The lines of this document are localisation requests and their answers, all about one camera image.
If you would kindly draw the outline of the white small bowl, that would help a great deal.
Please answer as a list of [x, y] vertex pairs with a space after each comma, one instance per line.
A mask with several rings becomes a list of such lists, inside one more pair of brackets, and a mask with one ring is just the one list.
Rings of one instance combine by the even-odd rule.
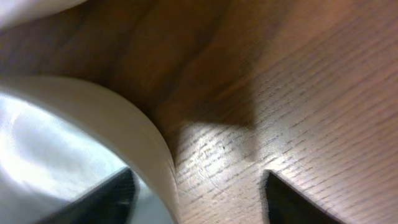
[[61, 77], [1, 78], [1, 223], [38, 223], [124, 168], [129, 223], [178, 223], [174, 162], [151, 120], [118, 94]]

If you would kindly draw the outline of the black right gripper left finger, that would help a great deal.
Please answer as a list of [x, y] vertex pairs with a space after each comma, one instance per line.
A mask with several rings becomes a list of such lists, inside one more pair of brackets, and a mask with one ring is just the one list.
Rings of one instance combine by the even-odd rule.
[[127, 224], [136, 201], [137, 182], [132, 170], [124, 168], [38, 224]]

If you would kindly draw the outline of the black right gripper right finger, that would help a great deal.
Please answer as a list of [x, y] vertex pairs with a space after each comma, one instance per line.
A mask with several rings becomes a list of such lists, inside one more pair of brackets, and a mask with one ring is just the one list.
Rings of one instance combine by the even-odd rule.
[[264, 223], [342, 224], [271, 170], [264, 171]]

